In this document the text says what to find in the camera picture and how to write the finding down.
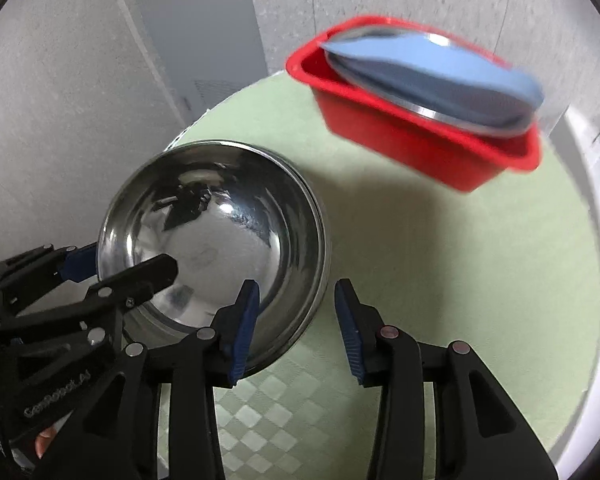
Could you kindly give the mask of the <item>left hand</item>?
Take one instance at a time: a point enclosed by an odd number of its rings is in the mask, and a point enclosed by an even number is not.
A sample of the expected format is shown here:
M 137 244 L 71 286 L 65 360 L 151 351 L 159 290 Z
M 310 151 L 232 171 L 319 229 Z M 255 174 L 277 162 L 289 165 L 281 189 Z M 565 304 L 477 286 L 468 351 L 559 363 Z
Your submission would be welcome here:
M 54 426 L 41 431 L 34 440 L 34 449 L 36 456 L 42 458 L 50 444 L 57 436 L 57 430 Z

